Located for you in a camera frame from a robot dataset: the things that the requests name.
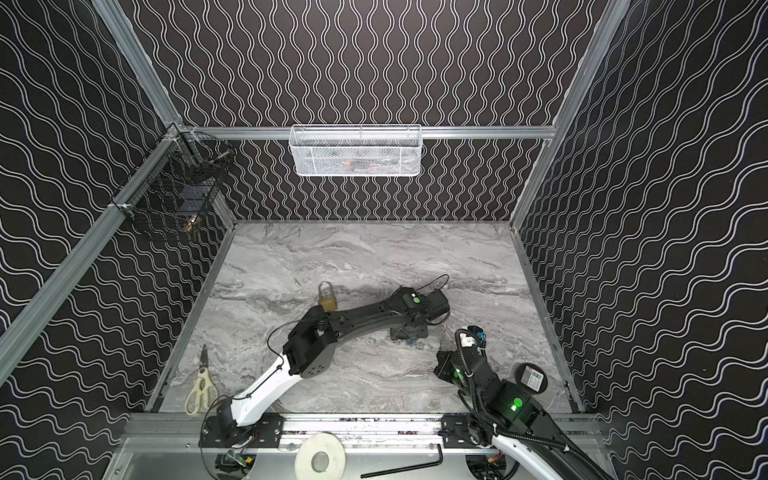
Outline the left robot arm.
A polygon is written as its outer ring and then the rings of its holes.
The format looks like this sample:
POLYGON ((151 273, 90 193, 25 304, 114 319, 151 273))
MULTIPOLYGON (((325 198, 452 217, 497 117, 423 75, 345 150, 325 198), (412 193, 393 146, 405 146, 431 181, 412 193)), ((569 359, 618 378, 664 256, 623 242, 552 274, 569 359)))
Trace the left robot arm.
POLYGON ((449 300, 442 291, 421 293, 411 287, 400 287, 383 300, 349 310, 327 312, 313 306, 288 333, 269 369, 219 404, 218 426, 227 434, 244 432, 296 383, 325 372, 336 349, 348 341, 387 329, 420 337, 449 313, 449 300))

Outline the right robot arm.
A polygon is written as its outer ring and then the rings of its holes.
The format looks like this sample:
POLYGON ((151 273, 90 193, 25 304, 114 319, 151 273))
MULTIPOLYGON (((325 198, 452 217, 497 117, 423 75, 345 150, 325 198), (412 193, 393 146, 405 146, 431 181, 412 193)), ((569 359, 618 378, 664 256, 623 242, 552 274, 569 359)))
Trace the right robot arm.
POLYGON ((438 434, 446 448, 494 448, 536 479, 609 479, 519 383, 492 370, 485 341, 467 329, 437 354, 436 376, 457 388, 467 412, 447 414, 438 434))

